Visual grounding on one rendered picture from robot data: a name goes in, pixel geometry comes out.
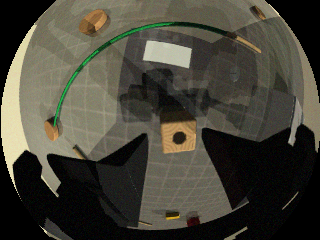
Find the orange flat disc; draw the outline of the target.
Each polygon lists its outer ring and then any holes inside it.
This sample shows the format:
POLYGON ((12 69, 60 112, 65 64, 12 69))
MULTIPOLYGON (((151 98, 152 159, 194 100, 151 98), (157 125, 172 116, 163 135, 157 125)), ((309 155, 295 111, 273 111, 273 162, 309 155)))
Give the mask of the orange flat disc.
POLYGON ((96 32, 97 29, 103 27, 105 21, 107 21, 107 12, 104 9, 96 9, 91 13, 88 13, 83 20, 80 21, 79 31, 83 32, 84 35, 96 32))
POLYGON ((253 11, 256 12, 256 15, 259 15, 260 19, 267 19, 267 17, 264 16, 264 13, 260 11, 260 8, 252 7, 253 11))

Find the small red cube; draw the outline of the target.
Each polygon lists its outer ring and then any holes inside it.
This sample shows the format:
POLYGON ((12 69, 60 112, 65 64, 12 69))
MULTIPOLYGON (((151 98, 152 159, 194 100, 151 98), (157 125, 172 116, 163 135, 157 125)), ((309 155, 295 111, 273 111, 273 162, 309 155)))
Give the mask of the small red cube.
POLYGON ((197 224, 200 224, 200 220, 199 220, 199 217, 197 217, 197 219, 189 219, 187 221, 187 227, 191 227, 191 225, 197 225, 197 224))

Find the small yellow block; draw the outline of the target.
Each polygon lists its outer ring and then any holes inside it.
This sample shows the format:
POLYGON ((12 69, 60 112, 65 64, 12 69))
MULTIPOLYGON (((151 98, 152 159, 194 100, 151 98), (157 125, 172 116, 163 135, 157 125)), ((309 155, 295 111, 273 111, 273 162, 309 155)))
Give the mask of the small yellow block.
POLYGON ((167 215, 165 215, 165 217, 167 217, 167 219, 179 219, 180 213, 167 213, 167 215))

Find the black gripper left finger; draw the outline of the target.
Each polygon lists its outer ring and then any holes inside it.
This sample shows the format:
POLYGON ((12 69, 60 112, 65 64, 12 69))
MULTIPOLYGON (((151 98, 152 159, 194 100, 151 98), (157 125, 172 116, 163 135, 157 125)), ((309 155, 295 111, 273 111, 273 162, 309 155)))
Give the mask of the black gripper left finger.
POLYGON ((60 183, 96 193, 127 227, 139 227, 141 197, 149 151, 148 133, 123 145, 99 161, 48 153, 47 161, 60 183))

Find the tan round wooden button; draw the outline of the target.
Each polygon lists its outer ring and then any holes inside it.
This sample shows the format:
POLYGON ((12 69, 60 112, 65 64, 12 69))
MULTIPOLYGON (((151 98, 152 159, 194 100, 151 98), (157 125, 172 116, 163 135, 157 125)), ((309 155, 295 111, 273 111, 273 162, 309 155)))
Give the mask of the tan round wooden button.
POLYGON ((53 119, 49 117, 48 120, 44 121, 44 129, 45 133, 48 135, 49 140, 55 140, 59 137, 59 129, 57 129, 57 124, 55 123, 55 127, 53 127, 53 119))

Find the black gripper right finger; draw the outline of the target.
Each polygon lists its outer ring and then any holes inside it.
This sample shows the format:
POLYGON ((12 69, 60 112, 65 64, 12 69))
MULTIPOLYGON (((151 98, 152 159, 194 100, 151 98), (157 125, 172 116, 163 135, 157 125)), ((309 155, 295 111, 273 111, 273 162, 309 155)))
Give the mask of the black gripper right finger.
POLYGON ((203 128, 201 140, 213 167, 219 173, 232 211, 248 203, 247 196, 264 175, 273 153, 291 136, 291 128, 275 133, 263 141, 241 139, 231 133, 203 128))

